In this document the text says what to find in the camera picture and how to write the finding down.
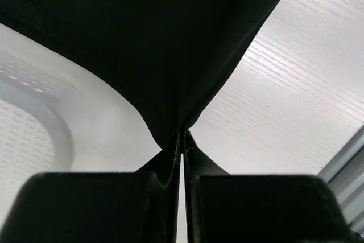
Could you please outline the black t-shirt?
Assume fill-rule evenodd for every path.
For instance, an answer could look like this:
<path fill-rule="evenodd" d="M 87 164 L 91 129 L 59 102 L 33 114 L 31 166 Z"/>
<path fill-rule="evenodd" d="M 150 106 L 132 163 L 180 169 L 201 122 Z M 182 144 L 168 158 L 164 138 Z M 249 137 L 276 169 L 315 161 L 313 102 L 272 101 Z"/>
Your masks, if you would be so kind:
<path fill-rule="evenodd" d="M 1 23 L 89 70 L 164 147 L 189 129 L 280 0 L 1 0 Z"/>

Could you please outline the white plastic basket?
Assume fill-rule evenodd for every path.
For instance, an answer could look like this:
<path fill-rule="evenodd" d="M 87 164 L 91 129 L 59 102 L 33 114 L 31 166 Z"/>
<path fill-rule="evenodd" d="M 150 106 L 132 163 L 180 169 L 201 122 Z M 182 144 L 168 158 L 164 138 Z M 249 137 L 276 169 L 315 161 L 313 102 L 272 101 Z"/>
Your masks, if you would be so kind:
<path fill-rule="evenodd" d="M 1 26 L 1 220 L 37 173 L 130 172 L 159 150 L 110 85 Z"/>

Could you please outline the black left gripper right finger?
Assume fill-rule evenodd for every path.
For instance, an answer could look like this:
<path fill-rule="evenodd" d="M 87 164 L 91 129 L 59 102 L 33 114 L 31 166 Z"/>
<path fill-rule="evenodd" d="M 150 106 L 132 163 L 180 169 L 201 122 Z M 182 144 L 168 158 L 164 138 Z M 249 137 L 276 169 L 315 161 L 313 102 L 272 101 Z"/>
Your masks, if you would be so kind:
<path fill-rule="evenodd" d="M 314 175 L 231 175 L 183 142 L 189 242 L 362 242 Z"/>

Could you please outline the aluminium mounting rail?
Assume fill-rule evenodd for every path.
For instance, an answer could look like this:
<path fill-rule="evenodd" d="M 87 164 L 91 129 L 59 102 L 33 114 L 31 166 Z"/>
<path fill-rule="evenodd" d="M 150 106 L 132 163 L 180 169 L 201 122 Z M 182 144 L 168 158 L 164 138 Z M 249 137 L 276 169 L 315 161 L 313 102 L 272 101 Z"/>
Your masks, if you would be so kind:
<path fill-rule="evenodd" d="M 363 128 L 319 172 L 333 191 L 349 227 L 363 236 Z"/>

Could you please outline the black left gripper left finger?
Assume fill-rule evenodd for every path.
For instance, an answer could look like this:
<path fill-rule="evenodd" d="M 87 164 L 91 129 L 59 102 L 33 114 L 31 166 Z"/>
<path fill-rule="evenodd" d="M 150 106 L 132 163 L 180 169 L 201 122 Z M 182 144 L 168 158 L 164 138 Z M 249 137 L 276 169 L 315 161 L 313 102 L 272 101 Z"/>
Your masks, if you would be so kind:
<path fill-rule="evenodd" d="M 2 242 L 175 242 L 181 134 L 135 172 L 44 172 L 18 192 Z"/>

